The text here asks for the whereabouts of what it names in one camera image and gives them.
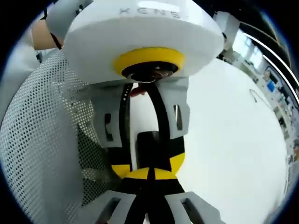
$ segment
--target window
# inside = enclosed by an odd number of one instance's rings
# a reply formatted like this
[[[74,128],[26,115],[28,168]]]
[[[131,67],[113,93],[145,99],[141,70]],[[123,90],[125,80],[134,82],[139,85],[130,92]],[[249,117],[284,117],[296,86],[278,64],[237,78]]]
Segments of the window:
[[[254,47],[253,54],[251,55],[251,57],[250,57],[249,60],[253,63],[253,66],[256,69],[261,64],[261,62],[263,60],[263,54],[262,54],[261,50],[257,46]]]
[[[235,37],[233,50],[238,52],[242,57],[245,57],[249,51],[250,45],[251,39],[245,36],[244,32],[239,29]]]

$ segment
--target person's arm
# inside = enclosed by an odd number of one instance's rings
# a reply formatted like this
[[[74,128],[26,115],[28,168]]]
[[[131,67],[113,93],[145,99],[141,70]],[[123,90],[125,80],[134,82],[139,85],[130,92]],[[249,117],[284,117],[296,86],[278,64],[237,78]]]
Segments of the person's arm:
[[[32,26],[31,32],[35,50],[46,50],[57,47],[50,31],[48,30],[46,20],[39,20],[35,22]],[[58,41],[61,45],[63,45],[62,40],[58,39]]]

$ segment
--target white mesh fabric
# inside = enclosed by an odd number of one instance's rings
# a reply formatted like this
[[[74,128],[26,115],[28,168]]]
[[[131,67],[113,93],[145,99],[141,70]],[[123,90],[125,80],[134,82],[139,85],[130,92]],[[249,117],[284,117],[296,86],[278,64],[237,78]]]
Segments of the white mesh fabric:
[[[58,51],[12,99],[0,129],[0,161],[17,202],[34,223],[71,224],[117,178],[92,126],[88,85]]]

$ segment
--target white robot body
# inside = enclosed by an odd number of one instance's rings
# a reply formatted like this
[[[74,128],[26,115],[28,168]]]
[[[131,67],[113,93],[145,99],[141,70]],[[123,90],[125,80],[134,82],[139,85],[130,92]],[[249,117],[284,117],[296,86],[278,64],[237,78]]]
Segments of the white robot body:
[[[94,1],[73,20],[63,51],[70,68],[90,84],[125,79],[113,63],[142,48],[180,52],[185,63],[172,76],[187,77],[223,50],[216,22],[200,7],[198,13],[201,20],[192,20],[186,1],[179,0]]]

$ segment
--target yellow ring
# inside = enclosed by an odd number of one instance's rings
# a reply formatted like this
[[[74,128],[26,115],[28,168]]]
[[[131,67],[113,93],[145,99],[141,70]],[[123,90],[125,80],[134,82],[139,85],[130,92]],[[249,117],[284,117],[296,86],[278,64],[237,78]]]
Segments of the yellow ring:
[[[122,71],[127,67],[143,62],[168,62],[176,65],[181,70],[185,64],[182,53],[168,48],[140,48],[120,55],[113,66],[117,74],[122,76]]]

